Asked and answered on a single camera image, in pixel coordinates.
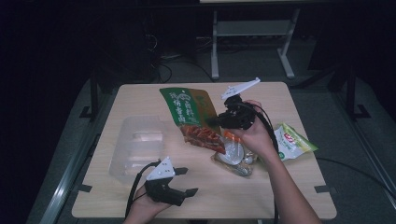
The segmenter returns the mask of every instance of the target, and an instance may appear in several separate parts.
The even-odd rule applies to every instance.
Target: forearm
[[[320,223],[318,215],[297,188],[275,150],[260,153],[264,160],[283,223]]]

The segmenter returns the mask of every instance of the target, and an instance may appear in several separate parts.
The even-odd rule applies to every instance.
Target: clear plastic box
[[[109,172],[122,183],[132,183],[163,150],[164,125],[158,116],[131,116],[124,120]]]

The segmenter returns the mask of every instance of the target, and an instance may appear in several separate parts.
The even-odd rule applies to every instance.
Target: floor
[[[290,44],[288,57],[294,70],[295,79],[287,79],[276,48],[281,39],[263,39],[260,45],[249,46],[230,52],[225,49],[219,55],[220,79],[217,82],[249,81],[259,77],[262,81],[283,81],[289,86],[298,84],[312,77],[319,71],[309,71],[315,39],[302,40],[295,38]],[[212,82],[210,74],[210,51],[204,50],[197,54],[197,61],[192,62],[184,57],[164,60],[160,66],[162,80],[167,79],[172,71],[169,83]],[[345,88],[334,93],[326,86],[332,76],[329,75],[308,88],[296,90],[290,88],[299,115],[313,143],[319,146],[316,151],[318,163],[337,209],[337,217],[323,220],[324,223],[393,223],[396,220],[394,201],[392,202],[376,182],[346,165],[359,171],[376,176],[377,164],[372,157],[375,154],[389,178],[396,180],[396,125],[394,121],[375,99],[370,86],[357,80],[356,105],[364,105],[370,113],[369,119],[352,121],[345,113]],[[53,193],[68,168],[76,151],[81,147],[94,145],[95,137],[105,125],[106,115],[117,94],[100,93],[100,113],[95,121],[79,117],[84,106],[90,105],[90,82],[82,88],[70,112],[64,132],[53,156],[46,180],[37,196],[35,206],[27,223],[43,221]],[[68,189],[67,198],[62,211],[56,214],[54,223],[121,223],[122,218],[75,218],[71,215],[73,202],[77,197],[78,188],[90,162],[89,154],[82,163],[76,180]],[[176,223],[174,220],[155,220],[155,223]],[[256,220],[234,220],[233,223],[256,223]]]

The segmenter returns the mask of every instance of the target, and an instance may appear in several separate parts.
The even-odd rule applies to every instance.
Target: hand
[[[262,107],[262,104],[256,101],[248,100],[245,102]],[[257,106],[254,106],[254,108],[261,113],[262,111]],[[242,138],[245,146],[260,156],[264,156],[268,151],[275,152],[270,135],[257,117],[249,129],[231,129],[230,132]]]
[[[156,203],[152,201],[152,199],[146,194],[144,186],[137,190],[134,198],[136,200],[132,204],[131,210],[129,211],[128,217],[125,219],[124,224],[148,223],[161,211],[171,206],[169,203]]]

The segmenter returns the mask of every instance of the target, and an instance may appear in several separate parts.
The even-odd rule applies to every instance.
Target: light wood table
[[[225,111],[220,95],[228,86],[239,83],[147,84],[120,87],[105,128],[94,152],[83,185],[90,192],[80,191],[72,214],[75,217],[123,217],[131,185],[122,184],[109,174],[109,164],[117,144],[123,121],[136,115],[159,116],[164,123],[162,159],[170,156],[175,167],[187,167],[186,175],[175,176],[170,183],[174,189],[199,188],[181,206],[161,212],[159,218],[272,218],[273,192],[265,166],[258,162],[253,174],[246,178],[234,175],[210,160],[214,151],[190,146],[172,120],[160,88],[183,87],[205,90],[211,96],[217,113]],[[305,135],[303,124],[291,99],[288,87],[281,82],[259,83],[244,91],[242,99],[262,103],[273,124],[286,122]],[[306,153],[285,164],[294,181],[314,207],[318,216],[331,219],[336,210],[330,193],[317,193],[315,186],[326,185],[313,153]]]

